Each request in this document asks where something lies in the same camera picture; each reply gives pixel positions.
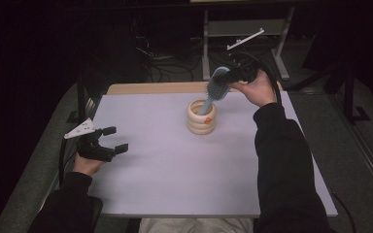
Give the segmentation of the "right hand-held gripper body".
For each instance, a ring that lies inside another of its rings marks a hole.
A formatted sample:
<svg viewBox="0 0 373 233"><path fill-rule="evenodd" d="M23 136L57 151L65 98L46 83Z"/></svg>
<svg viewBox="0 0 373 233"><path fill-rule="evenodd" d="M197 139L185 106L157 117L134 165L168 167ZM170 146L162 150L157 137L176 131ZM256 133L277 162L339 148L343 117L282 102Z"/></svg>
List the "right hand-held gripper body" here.
<svg viewBox="0 0 373 233"><path fill-rule="evenodd" d="M249 40L261 35L263 32L264 30L260 28L253 35L246 37L245 39L237 39L235 44L227 47L227 50L231 51L229 55L233 58L233 61L236 63L236 66L232 69L237 69L240 72L240 78L238 82L253 82L255 79L255 73L260 67L260 61L249 53L245 53L243 51L232 52L232 50L237 49L239 46L242 46Z"/></svg>

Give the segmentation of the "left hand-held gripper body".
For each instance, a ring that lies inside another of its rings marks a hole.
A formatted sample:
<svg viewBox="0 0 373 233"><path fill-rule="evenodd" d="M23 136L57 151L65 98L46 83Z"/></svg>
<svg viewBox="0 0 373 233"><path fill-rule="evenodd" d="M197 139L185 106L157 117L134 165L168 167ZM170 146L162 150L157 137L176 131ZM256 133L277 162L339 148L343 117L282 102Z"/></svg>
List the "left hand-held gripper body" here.
<svg viewBox="0 0 373 233"><path fill-rule="evenodd" d="M88 118L64 135L65 139L79 138L77 152L81 157L111 162L116 156L114 149L102 147L99 139L103 136L102 129L96 129L92 119Z"/></svg>

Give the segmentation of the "light blue hairbrush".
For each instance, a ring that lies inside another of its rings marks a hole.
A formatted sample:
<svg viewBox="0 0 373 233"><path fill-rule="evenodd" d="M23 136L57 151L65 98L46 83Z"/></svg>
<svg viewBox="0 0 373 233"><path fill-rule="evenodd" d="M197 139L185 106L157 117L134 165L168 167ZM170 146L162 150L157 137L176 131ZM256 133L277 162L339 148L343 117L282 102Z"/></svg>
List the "light blue hairbrush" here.
<svg viewBox="0 0 373 233"><path fill-rule="evenodd" d="M222 81L228 71L229 69L226 67L219 67L209 79L206 88L207 99L197 112L199 116L206 115L213 102L222 100L228 93L229 87Z"/></svg>

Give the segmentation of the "cream ribbed holder cup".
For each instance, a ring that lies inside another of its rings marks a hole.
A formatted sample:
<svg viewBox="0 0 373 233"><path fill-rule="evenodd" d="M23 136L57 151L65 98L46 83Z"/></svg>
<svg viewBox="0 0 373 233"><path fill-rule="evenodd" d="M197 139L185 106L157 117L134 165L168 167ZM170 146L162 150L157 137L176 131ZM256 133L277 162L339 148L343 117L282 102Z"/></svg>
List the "cream ribbed holder cup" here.
<svg viewBox="0 0 373 233"><path fill-rule="evenodd" d="M212 104L204 115L199 115L198 111L205 101L195 100L189 103L186 108L186 125L190 132L196 135L208 135L216 127L217 108Z"/></svg>

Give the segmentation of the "person's left hand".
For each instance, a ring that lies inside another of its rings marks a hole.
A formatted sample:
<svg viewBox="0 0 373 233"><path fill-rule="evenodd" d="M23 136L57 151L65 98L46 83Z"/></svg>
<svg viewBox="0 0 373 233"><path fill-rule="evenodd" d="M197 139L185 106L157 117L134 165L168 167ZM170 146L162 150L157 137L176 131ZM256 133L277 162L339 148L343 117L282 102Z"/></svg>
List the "person's left hand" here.
<svg viewBox="0 0 373 233"><path fill-rule="evenodd" d="M104 161L84 158L77 153L75 155L73 172L81 173L89 177L92 177L104 164Z"/></svg>

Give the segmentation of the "person's right hand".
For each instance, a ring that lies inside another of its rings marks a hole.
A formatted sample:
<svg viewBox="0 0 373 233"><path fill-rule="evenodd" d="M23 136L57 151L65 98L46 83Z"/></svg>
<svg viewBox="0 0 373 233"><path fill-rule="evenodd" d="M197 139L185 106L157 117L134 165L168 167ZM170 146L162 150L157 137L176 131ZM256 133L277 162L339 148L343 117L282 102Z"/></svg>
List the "person's right hand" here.
<svg viewBox="0 0 373 233"><path fill-rule="evenodd" d="M269 77L262 70L257 71L255 80L251 83L230 83L228 86L242 92L251 103L260 108L277 102Z"/></svg>

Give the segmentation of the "dark metal rack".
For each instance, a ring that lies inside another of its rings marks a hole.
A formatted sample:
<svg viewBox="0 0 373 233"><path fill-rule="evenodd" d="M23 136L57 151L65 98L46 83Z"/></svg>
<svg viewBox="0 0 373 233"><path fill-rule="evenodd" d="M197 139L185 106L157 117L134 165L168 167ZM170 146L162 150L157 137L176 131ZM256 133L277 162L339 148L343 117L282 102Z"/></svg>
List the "dark metal rack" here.
<svg viewBox="0 0 373 233"><path fill-rule="evenodd" d="M69 114L67 123L78 125L88 117L94 118L100 100L107 93L108 87L106 83L80 72L76 80L77 108Z"/></svg>

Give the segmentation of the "pale purple table sheet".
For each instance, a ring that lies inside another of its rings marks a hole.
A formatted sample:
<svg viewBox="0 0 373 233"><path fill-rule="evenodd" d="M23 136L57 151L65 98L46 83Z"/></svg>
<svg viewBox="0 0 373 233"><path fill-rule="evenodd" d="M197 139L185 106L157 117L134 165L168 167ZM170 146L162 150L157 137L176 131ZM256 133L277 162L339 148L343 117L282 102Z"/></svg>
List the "pale purple table sheet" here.
<svg viewBox="0 0 373 233"><path fill-rule="evenodd" d="M258 160L254 149L257 107L240 92L216 105L208 135L187 128L187 107L198 93L106 95L94 117L117 133L103 147L128 151L93 177L90 194L113 216L257 217Z"/></svg>

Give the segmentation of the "person's light trousers lap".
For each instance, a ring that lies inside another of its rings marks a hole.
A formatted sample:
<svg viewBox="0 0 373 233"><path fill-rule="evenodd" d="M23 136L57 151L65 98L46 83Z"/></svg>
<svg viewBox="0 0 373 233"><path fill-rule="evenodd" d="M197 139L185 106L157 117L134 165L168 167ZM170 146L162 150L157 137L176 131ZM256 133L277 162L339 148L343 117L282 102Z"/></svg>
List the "person's light trousers lap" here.
<svg viewBox="0 0 373 233"><path fill-rule="evenodd" d="M138 233L254 233L252 218L143 218Z"/></svg>

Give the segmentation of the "black metal stand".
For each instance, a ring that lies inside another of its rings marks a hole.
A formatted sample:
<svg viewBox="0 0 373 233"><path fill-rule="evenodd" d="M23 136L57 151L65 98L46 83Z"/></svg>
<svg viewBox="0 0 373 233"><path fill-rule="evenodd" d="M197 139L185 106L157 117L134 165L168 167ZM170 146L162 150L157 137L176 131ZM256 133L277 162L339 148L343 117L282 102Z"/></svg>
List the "black metal stand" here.
<svg viewBox="0 0 373 233"><path fill-rule="evenodd" d="M329 79L324 86L324 90L329 94L337 94L341 87L343 91L342 111L347 121L355 125L357 121L367 121L370 119L362 107L354 105L355 71L348 61L338 61L331 66Z"/></svg>

